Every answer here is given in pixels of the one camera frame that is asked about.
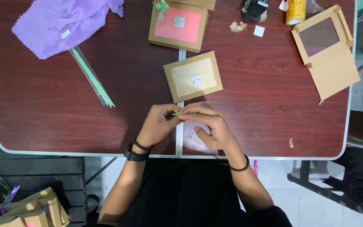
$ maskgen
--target yellow tape roll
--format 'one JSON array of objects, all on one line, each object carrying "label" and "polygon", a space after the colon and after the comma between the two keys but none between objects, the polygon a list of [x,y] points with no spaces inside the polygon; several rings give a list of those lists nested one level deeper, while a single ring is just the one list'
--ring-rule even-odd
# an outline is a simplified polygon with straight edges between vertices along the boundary
[{"label": "yellow tape roll", "polygon": [[305,20],[306,0],[288,0],[286,24],[294,25]]}]

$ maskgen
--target black watch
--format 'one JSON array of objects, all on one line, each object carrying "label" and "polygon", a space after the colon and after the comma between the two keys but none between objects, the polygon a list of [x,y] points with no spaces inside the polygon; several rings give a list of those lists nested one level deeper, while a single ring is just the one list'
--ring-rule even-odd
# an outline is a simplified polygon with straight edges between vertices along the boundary
[{"label": "black watch", "polygon": [[134,161],[134,162],[143,162],[146,161],[149,158],[149,154],[151,153],[151,150],[149,150],[145,154],[137,154],[132,151],[132,146],[134,145],[134,142],[131,142],[128,147],[125,149],[124,157],[127,158],[128,161]]}]

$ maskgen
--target person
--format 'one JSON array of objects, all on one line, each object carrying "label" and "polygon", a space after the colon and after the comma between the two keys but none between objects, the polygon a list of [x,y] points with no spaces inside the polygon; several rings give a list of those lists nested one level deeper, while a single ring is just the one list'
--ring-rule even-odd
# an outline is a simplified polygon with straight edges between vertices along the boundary
[{"label": "person", "polygon": [[[172,109],[181,115],[167,120]],[[209,102],[184,108],[174,104],[152,106],[129,146],[130,153],[142,157],[186,120],[210,127],[210,134],[201,127],[194,130],[209,149],[223,150],[228,163],[128,158],[103,203],[97,224],[86,227],[292,226],[249,166],[223,114]],[[240,208],[239,198],[246,211]]]}]

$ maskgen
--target black shirt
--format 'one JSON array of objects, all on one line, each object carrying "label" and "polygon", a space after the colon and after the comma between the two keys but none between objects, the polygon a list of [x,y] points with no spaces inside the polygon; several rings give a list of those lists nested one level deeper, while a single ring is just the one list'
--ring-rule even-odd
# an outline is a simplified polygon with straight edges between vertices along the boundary
[{"label": "black shirt", "polygon": [[241,210],[230,170],[218,160],[156,158],[147,161],[141,189],[120,226],[292,225],[277,206],[251,215]]}]

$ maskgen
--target maroon wood grain tabletop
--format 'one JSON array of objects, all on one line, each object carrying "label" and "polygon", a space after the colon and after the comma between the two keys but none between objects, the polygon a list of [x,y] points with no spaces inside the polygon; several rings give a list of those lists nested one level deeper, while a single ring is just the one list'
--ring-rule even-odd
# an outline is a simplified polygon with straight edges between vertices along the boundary
[{"label": "maroon wood grain tabletop", "polygon": [[[248,156],[336,157],[343,148],[349,89],[318,105],[316,86],[291,36],[293,26],[284,23],[280,2],[270,1],[267,19],[257,23],[265,27],[258,37],[254,24],[239,33],[229,29],[232,22],[242,21],[241,1],[217,1],[209,12],[201,52],[215,51],[224,89],[185,105],[210,101],[224,113]],[[323,8],[339,4],[352,32],[354,0],[317,3]],[[197,138],[196,125],[184,123],[183,155],[222,155]]]},{"label": "maroon wood grain tabletop", "polygon": [[[102,106],[69,51],[38,59],[11,32],[32,0],[0,0],[0,143],[13,151],[123,153],[153,104],[172,103],[162,65],[178,50],[148,43],[150,1],[80,45],[116,107]],[[172,132],[152,154],[175,154]]]}]

